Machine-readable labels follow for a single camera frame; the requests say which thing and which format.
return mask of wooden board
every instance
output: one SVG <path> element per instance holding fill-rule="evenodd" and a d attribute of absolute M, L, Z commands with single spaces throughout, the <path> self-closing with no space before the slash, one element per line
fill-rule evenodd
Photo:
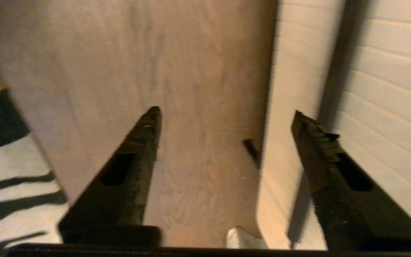
<path fill-rule="evenodd" d="M 0 0 L 0 71 L 74 200 L 150 106 L 163 131 L 145 221 L 165 245 L 258 229 L 276 1 Z"/>
<path fill-rule="evenodd" d="M 258 225 L 271 248 L 286 237 L 303 168 L 292 137 L 295 110 L 316 117 L 340 23 L 343 0 L 286 0 L 279 5 L 271 94 L 261 167 Z M 296 249 L 325 249 L 310 208 Z"/>

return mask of black metal bar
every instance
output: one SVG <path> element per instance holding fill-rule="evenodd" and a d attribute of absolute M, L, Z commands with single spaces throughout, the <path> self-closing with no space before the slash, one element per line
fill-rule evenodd
<path fill-rule="evenodd" d="M 333 128 L 349 67 L 369 4 L 369 0 L 346 0 L 344 5 L 336 44 L 323 90 L 323 97 L 317 115 L 317 121 L 327 131 L 331 131 Z M 290 218 L 290 225 L 287 230 L 287 237 L 291 241 L 292 249 L 300 239 L 310 205 L 310 192 L 308 187 L 305 186 L 306 184 L 307 178 L 302 174 Z"/>
<path fill-rule="evenodd" d="M 242 144 L 247 150 L 247 153 L 251 156 L 253 159 L 253 162 L 256 165 L 256 168 L 261 168 L 261 152 L 256 150 L 256 147 L 254 145 L 254 140 L 253 139 L 245 139 L 242 140 Z"/>
<path fill-rule="evenodd" d="M 83 245 L 23 244 L 7 257 L 411 257 L 401 252 L 331 252 L 255 249 L 130 248 Z"/>
<path fill-rule="evenodd" d="M 411 217 L 341 148 L 339 135 L 297 111 L 291 130 L 328 249 L 411 252 Z"/>
<path fill-rule="evenodd" d="M 160 229 L 142 226 L 160 133 L 161 110 L 152 107 L 59 223 L 65 244 L 160 244 Z"/>

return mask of striped rug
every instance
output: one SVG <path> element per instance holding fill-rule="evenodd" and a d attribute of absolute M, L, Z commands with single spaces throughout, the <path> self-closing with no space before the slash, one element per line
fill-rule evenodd
<path fill-rule="evenodd" d="M 0 91 L 0 256 L 23 242 L 61 242 L 68 204 L 7 90 Z"/>

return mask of white paneled wall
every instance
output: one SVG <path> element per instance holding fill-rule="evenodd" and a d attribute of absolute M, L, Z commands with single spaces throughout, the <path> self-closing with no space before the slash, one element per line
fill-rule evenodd
<path fill-rule="evenodd" d="M 279 5 L 257 219 L 271 248 L 288 248 L 286 229 L 301 164 L 291 136 L 296 109 L 314 117 L 328 74 L 343 0 Z M 324 249 L 312 210 L 299 249 Z"/>
<path fill-rule="evenodd" d="M 335 130 L 411 215 L 411 0 L 372 3 Z"/>

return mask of zebra striped rug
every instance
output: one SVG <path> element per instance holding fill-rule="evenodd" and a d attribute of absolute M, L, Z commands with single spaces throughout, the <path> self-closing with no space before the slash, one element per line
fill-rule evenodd
<path fill-rule="evenodd" d="M 29 130 L 0 91 L 0 255 L 23 242 L 61 242 L 69 206 Z"/>

